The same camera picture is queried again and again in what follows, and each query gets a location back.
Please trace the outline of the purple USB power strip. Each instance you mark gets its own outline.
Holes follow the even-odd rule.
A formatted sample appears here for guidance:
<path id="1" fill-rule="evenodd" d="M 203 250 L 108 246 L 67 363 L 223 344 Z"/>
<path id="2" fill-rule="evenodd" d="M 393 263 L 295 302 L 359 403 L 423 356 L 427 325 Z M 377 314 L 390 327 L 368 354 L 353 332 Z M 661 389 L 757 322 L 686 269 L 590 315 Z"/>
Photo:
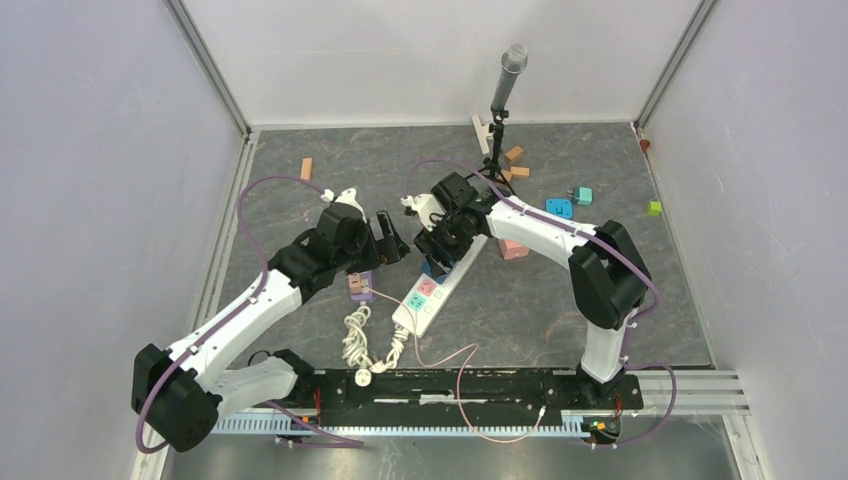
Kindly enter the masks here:
<path id="1" fill-rule="evenodd" d="M 350 298 L 357 302 L 369 304 L 374 299 L 374 294 L 370 290 L 373 280 L 371 271 L 352 274 L 348 277 L 350 287 Z"/>

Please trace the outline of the pink cube socket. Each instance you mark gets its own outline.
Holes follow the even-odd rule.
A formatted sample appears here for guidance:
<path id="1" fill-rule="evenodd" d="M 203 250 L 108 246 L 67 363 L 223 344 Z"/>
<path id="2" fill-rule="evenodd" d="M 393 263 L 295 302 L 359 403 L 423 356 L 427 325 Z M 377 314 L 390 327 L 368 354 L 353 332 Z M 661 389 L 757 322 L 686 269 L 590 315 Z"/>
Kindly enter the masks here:
<path id="1" fill-rule="evenodd" d="M 504 260 L 521 258 L 529 254 L 526 246 L 512 240 L 499 239 L 498 244 Z"/>

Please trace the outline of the white multicolour power strip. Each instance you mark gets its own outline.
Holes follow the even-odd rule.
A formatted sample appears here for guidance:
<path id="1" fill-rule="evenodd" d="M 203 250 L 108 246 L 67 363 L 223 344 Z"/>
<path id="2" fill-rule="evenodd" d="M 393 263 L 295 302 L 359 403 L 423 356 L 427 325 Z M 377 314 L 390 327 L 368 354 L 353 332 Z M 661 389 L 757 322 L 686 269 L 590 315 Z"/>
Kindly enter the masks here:
<path id="1" fill-rule="evenodd" d="M 392 321 L 421 338 L 468 273 L 486 242 L 487 237 L 484 235 L 475 237 L 466 255 L 441 282 L 422 273 L 392 314 Z"/>

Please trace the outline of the brown charger plug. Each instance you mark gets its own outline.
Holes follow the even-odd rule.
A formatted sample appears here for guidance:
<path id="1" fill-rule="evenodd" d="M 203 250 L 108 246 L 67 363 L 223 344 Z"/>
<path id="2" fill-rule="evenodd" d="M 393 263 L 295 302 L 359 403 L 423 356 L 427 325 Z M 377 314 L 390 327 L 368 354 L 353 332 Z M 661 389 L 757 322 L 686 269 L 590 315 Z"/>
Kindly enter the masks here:
<path id="1" fill-rule="evenodd" d="M 348 276 L 349 291 L 352 295 L 360 295 L 366 289 L 369 283 L 368 273 L 353 273 Z"/>

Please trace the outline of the blue cube socket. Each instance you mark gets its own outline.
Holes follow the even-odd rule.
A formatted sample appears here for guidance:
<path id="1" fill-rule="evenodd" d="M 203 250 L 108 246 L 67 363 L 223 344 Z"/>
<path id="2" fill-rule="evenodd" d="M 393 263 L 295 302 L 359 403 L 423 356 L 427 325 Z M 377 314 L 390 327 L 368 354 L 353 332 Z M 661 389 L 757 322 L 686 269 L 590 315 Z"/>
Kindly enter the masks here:
<path id="1" fill-rule="evenodd" d="M 428 275 L 433 279 L 440 280 L 442 277 L 446 275 L 444 269 L 440 267 L 438 264 L 435 267 L 432 267 L 430 262 L 427 259 L 424 259 L 421 264 L 421 271 Z"/>

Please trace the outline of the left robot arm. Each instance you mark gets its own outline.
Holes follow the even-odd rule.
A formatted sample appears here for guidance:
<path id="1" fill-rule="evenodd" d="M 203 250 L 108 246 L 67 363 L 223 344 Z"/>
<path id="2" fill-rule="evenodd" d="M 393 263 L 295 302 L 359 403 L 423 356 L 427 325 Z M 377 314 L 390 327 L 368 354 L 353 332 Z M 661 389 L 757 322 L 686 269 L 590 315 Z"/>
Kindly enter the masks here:
<path id="1" fill-rule="evenodd" d="M 232 361 L 275 322 L 296 311 L 339 273 L 372 271 L 399 262 L 410 249 L 389 213 L 376 214 L 383 236 L 354 201 L 335 200 L 315 227 L 282 247 L 231 304 L 198 330 L 161 349 L 143 347 L 133 364 L 131 408 L 138 414 L 137 448 L 150 426 L 165 446 L 186 452 L 200 444 L 217 421 L 267 400 L 306 405 L 313 379 L 280 357 L 230 370 Z"/>

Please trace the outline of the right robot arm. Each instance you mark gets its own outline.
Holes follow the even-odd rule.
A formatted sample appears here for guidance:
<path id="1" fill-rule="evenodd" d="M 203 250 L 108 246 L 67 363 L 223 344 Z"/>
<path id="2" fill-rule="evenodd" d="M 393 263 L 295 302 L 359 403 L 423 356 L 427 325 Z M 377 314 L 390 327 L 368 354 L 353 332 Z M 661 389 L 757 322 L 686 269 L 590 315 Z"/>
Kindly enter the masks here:
<path id="1" fill-rule="evenodd" d="M 591 408 L 602 408 L 617 396 L 626 328 L 646 293 L 656 290 L 622 224 L 562 219 L 491 182 L 476 188 L 455 172 L 429 193 L 405 195 L 401 202 L 406 214 L 423 225 L 414 244 L 435 277 L 454 277 L 482 236 L 516 242 L 565 268 L 578 310 L 588 322 L 577 367 L 578 396 Z"/>

